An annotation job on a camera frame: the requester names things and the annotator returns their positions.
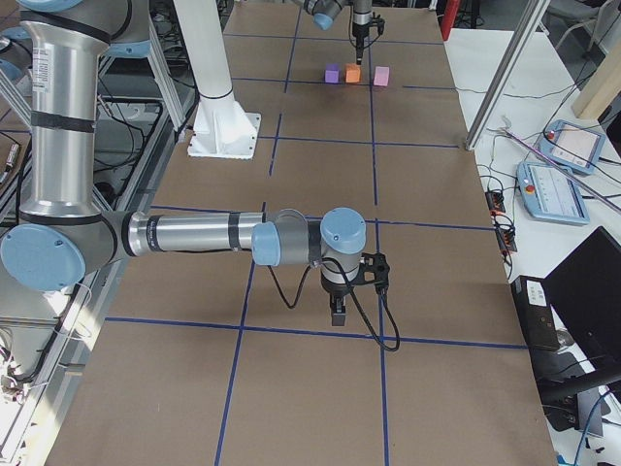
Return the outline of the orange block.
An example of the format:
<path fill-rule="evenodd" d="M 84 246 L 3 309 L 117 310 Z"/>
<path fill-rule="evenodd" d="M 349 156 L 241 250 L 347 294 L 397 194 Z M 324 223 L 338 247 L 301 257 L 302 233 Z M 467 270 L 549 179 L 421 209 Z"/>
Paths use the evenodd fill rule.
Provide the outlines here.
<path fill-rule="evenodd" d="M 346 63 L 344 65 L 344 81 L 346 83 L 360 83 L 361 82 L 361 66 L 356 63 Z"/>

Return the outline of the wooden post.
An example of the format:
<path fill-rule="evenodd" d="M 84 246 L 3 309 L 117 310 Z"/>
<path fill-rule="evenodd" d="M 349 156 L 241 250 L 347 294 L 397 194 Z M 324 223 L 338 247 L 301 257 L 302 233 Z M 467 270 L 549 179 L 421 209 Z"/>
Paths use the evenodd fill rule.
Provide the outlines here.
<path fill-rule="evenodd" d="M 597 119 L 620 93 L 619 1 L 601 6 L 591 39 L 605 45 L 605 58 L 572 104 L 574 115 L 581 119 Z"/>

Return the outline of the pink block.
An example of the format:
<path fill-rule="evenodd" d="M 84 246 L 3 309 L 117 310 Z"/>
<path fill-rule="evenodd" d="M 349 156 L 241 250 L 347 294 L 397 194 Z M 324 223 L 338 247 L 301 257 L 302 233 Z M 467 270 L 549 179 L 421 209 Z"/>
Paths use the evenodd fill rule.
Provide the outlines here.
<path fill-rule="evenodd" d="M 390 68 L 386 66 L 376 66 L 374 73 L 374 86 L 387 87 L 390 79 Z"/>

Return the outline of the far teach pendant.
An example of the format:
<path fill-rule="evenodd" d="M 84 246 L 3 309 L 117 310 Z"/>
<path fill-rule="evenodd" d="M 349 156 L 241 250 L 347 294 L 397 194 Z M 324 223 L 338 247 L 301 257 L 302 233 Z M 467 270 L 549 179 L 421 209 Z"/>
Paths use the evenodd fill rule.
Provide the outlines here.
<path fill-rule="evenodd" d="M 586 129 L 563 119 L 553 121 L 539 135 L 537 146 L 554 162 L 580 175 L 591 175 L 604 148 L 600 132 Z"/>

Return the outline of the crossing blue tape strip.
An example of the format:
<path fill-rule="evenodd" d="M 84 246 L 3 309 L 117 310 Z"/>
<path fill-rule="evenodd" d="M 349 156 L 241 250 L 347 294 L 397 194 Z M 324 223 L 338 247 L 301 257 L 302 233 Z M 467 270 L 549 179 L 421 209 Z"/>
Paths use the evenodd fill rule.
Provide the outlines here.
<path fill-rule="evenodd" d="M 233 324 L 223 324 L 223 323 L 181 321 L 181 320 L 169 320 L 169 319 L 151 319 L 151 318 L 125 317 L 125 316 L 108 316 L 108 317 L 105 317 L 105 321 L 117 322 L 117 323 L 149 324 L 149 325 L 160 325 L 160 326 L 210 328 L 210 329 L 219 329 L 219 330 L 236 330 L 236 331 L 244 330 L 248 332 L 258 332 L 258 333 L 305 335 L 305 336 L 317 336 L 317 337 L 320 336 L 320 337 L 342 338 L 342 339 L 358 339 L 358 340 L 371 340 L 372 339 L 372 336 L 360 334 L 360 333 L 343 333 L 343 332 L 336 332 L 336 331 L 287 329 L 287 328 L 276 328 L 276 327 L 233 325 Z M 441 345 L 441 346 L 452 346 L 452 347 L 472 347 L 472 348 L 499 349 L 499 350 L 527 350 L 528 349 L 525 345 L 483 343 L 483 342 L 470 342 L 470 341 L 459 341 L 459 340 L 425 339 L 425 338 L 414 338 L 414 337 L 401 337 L 401 343 Z"/>

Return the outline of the black laptop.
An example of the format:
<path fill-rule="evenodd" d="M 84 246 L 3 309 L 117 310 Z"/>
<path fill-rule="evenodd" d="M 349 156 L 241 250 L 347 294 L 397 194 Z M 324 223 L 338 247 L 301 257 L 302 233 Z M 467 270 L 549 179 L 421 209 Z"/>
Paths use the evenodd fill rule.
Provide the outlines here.
<path fill-rule="evenodd" d="M 546 298 L 584 354 L 620 361 L 620 244 L 596 228 L 544 279 Z"/>

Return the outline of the long blue tape strip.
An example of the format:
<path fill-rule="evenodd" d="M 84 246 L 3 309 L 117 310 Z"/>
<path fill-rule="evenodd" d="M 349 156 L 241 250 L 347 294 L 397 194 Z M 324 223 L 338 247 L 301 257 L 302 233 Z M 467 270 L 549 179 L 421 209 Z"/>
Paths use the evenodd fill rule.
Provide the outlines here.
<path fill-rule="evenodd" d="M 371 126 L 371 142 L 372 142 L 372 162 L 373 162 L 373 188 L 374 188 L 374 206 L 378 206 L 378 184 L 376 171 L 376 131 L 375 131 L 375 107 L 374 107 L 374 66 L 371 48 L 366 52 L 368 60 L 369 73 L 369 97 L 370 97 L 370 126 Z M 378 219 L 374 219 L 374 227 L 376 234 L 376 252 L 379 252 L 379 224 Z M 378 323 L 379 338 L 381 343 L 384 342 L 384 309 L 381 296 L 377 298 L 378 304 Z M 383 460 L 384 465 L 390 465 L 390 447 L 389 447 L 389 425 L 388 425 L 388 402 L 387 402 L 387 384 L 386 384 L 386 351 L 384 348 L 379 349 L 379 366 L 380 366 L 380 388 L 381 388 L 381 414 L 382 414 L 382 444 L 383 444 Z"/>

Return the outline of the orange black connector strip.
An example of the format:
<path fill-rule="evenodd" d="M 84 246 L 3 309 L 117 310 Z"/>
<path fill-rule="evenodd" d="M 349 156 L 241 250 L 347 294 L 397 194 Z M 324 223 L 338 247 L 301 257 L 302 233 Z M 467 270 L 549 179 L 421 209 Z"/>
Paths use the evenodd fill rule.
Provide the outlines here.
<path fill-rule="evenodd" d="M 506 212 L 503 193 L 499 189 L 488 189 L 485 199 L 501 253 L 508 255 L 517 252 L 515 224 Z"/>

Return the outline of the aluminium frame post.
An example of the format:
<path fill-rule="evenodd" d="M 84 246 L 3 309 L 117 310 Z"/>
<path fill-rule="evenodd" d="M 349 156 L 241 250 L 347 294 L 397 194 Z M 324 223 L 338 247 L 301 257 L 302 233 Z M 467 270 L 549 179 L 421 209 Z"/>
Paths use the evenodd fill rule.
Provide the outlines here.
<path fill-rule="evenodd" d="M 508 79 L 522 52 L 538 28 L 550 0 L 531 0 L 519 19 L 496 73 L 475 115 L 465 141 L 466 150 L 474 150 L 494 110 L 505 92 Z"/>

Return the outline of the near teach pendant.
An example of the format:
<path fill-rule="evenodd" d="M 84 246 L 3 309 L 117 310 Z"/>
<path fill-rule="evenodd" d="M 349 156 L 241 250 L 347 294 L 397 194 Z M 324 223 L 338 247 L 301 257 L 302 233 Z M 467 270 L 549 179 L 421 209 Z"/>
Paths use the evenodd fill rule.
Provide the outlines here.
<path fill-rule="evenodd" d="M 521 162 L 516 178 L 527 212 L 535 219 L 587 225 L 590 222 L 577 185 L 546 164 Z"/>

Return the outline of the thin metal rod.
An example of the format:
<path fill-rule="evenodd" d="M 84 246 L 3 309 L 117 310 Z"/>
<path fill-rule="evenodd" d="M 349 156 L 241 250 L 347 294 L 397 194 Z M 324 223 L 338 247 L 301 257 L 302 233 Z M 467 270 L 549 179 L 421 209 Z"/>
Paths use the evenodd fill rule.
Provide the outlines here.
<path fill-rule="evenodd" d="M 511 131 L 509 131 L 506 127 L 501 127 L 499 129 L 499 133 L 501 135 L 504 135 L 506 137 L 508 137 L 510 140 L 512 140 L 513 142 L 515 142 L 516 144 L 518 144 L 520 147 L 522 147 L 523 149 L 532 152 L 539 160 L 541 160 L 542 162 L 546 163 L 548 166 L 552 167 L 554 170 L 558 171 L 561 175 L 563 175 L 564 177 L 566 177 L 568 180 L 576 183 L 579 187 L 581 187 L 582 189 L 584 189 L 586 192 L 588 192 L 589 194 L 591 194 L 593 197 L 595 197 L 596 199 L 598 199 L 599 201 L 601 201 L 603 204 L 605 204 L 608 208 L 610 208 L 611 210 L 613 210 L 616 214 L 620 215 L 621 214 L 621 209 L 619 206 L 617 206 L 616 204 L 614 204 L 612 201 L 610 201 L 609 199 L 607 199 L 605 196 L 601 195 L 600 192 L 598 192 L 597 190 L 595 190 L 594 188 L 592 188 L 590 185 L 588 185 L 587 183 L 583 182 L 582 180 L 578 179 L 576 176 L 574 176 L 571 172 L 568 172 L 566 170 L 565 167 L 562 167 L 561 165 L 557 164 L 556 162 L 554 162 L 550 157 L 548 157 L 547 155 L 545 155 L 544 153 L 542 153 L 540 150 L 529 146 L 526 142 L 524 142 L 522 139 L 520 139 L 518 136 L 516 136 L 515 134 L 513 134 Z"/>

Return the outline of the black box on table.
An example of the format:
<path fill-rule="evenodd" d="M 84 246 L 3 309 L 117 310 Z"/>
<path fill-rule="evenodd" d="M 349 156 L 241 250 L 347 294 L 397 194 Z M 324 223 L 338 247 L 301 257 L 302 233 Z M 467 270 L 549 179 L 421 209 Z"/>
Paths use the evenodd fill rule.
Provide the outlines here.
<path fill-rule="evenodd" d="M 542 279 L 518 276 L 511 293 L 520 327 L 529 349 L 557 351 L 560 344 L 551 306 L 545 296 Z"/>

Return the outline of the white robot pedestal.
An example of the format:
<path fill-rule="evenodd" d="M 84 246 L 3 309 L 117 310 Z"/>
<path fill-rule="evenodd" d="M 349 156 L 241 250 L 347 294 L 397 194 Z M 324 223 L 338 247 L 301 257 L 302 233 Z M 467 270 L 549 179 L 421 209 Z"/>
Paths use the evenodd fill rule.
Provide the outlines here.
<path fill-rule="evenodd" d="M 200 97 L 188 154 L 251 159 L 261 116 L 235 97 L 216 2 L 179 0 L 175 9 Z"/>

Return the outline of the teach pendant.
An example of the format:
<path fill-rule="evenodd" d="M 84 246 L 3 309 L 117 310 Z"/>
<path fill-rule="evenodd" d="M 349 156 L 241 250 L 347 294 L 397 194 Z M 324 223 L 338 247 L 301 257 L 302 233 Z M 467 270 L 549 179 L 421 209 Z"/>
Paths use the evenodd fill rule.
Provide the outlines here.
<path fill-rule="evenodd" d="M 553 121 L 539 135 L 537 146 L 554 162 L 580 175 L 591 175 L 604 148 L 600 132 L 586 129 L 563 119 Z"/>
<path fill-rule="evenodd" d="M 587 225 L 590 222 L 577 185 L 546 164 L 521 162 L 516 178 L 527 212 L 535 219 Z"/>

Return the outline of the purple block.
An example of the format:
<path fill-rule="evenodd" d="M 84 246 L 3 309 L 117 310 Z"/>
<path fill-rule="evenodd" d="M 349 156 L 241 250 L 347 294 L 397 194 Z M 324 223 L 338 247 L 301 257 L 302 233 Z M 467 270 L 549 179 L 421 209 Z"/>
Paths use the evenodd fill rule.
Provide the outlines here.
<path fill-rule="evenodd" d="M 339 83 L 341 68 L 337 63 L 329 63 L 324 70 L 324 82 Z"/>

